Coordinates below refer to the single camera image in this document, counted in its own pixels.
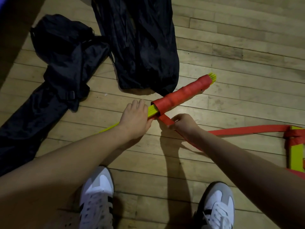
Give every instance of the white sneaker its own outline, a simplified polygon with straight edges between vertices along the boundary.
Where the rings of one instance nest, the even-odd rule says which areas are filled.
[[[200,200],[193,220],[196,229],[232,229],[234,199],[230,187],[223,182],[211,183]]]
[[[113,182],[107,168],[99,166],[83,185],[79,229],[113,229]]]

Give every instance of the left hand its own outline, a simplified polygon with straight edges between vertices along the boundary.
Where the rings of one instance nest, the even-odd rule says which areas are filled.
[[[147,120],[148,106],[144,100],[134,100],[123,112],[118,126],[129,135],[130,140],[143,136],[151,126],[153,119]]]

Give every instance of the hand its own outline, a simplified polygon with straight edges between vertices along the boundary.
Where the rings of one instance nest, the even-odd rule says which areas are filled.
[[[144,100],[134,100],[127,104],[118,126],[129,136],[129,139],[136,139],[143,136],[150,128],[153,119],[147,120],[148,106]]]
[[[201,128],[197,125],[194,119],[189,114],[178,114],[172,118],[175,122],[168,128],[176,130],[185,139],[190,140]]]

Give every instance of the right shoe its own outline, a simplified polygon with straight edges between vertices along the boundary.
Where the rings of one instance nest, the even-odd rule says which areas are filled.
[[[110,172],[106,167],[97,167],[82,188],[79,229],[113,229],[113,193]]]
[[[223,182],[211,183],[204,192],[193,217],[194,229],[232,229],[234,199]]]

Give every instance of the right hand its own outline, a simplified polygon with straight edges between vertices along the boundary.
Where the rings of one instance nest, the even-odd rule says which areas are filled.
[[[178,114],[172,120],[175,123],[168,128],[176,130],[185,139],[191,139],[200,130],[200,127],[189,114]]]

